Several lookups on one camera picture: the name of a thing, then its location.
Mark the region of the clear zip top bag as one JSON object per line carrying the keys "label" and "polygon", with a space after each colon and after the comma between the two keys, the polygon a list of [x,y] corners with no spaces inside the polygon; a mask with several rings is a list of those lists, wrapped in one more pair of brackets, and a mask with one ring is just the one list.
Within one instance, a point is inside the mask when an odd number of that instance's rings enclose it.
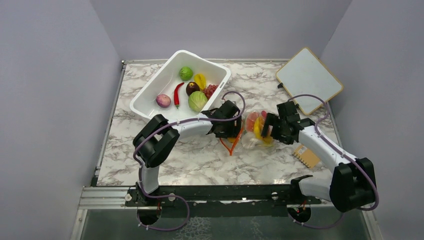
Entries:
{"label": "clear zip top bag", "polygon": [[[253,111],[248,112],[247,115],[251,112],[259,112],[260,116],[262,116],[261,111],[266,111],[266,110],[253,110]],[[274,139],[273,139],[271,145],[266,145],[266,144],[263,143],[262,140],[259,140],[255,137],[254,132],[246,131],[246,129],[245,129],[246,117],[244,118],[244,122],[241,124],[242,128],[241,128],[237,137],[226,138],[225,140],[223,140],[222,138],[219,138],[220,143],[228,151],[230,156],[233,156],[235,154],[235,152],[240,151],[241,148],[243,148],[245,150],[254,150],[254,149],[259,149],[259,148],[268,148],[268,147],[271,147],[274,144],[273,143]]]}

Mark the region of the white plastic bin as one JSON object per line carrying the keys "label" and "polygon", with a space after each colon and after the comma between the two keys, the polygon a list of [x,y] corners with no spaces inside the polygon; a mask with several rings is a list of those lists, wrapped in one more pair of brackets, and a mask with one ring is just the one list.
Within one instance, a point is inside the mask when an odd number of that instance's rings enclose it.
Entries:
{"label": "white plastic bin", "polygon": [[229,81],[231,71],[187,50],[176,51],[164,63],[131,100],[130,110],[147,121],[157,114],[162,114],[169,120],[188,119],[197,115],[188,104],[188,82],[180,78],[180,70],[183,67],[190,68],[194,75],[204,75],[207,86],[217,85],[217,89],[202,109],[209,110]]}

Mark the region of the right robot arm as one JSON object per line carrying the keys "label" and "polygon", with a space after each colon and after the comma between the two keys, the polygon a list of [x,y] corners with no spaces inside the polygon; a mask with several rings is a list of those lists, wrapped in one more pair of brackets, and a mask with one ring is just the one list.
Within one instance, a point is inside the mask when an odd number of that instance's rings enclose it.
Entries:
{"label": "right robot arm", "polygon": [[311,150],[331,171],[330,179],[305,175],[292,179],[289,199],[300,204],[308,197],[323,199],[342,212],[353,209],[374,210],[380,202],[373,163],[358,158],[336,145],[319,129],[317,122],[301,118],[293,101],[277,105],[278,114],[268,113],[261,135],[292,145],[294,142]]}

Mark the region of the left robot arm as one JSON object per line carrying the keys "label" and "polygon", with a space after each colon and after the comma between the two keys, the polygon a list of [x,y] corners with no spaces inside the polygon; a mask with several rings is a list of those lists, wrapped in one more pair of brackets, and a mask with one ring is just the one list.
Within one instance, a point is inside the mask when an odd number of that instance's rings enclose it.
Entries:
{"label": "left robot arm", "polygon": [[138,199],[144,205],[157,200],[159,168],[170,155],[177,141],[184,138],[214,134],[217,138],[236,137],[241,129],[245,108],[226,100],[220,107],[204,110],[195,117],[169,122],[162,114],[155,115],[132,141],[134,160],[139,164]]}

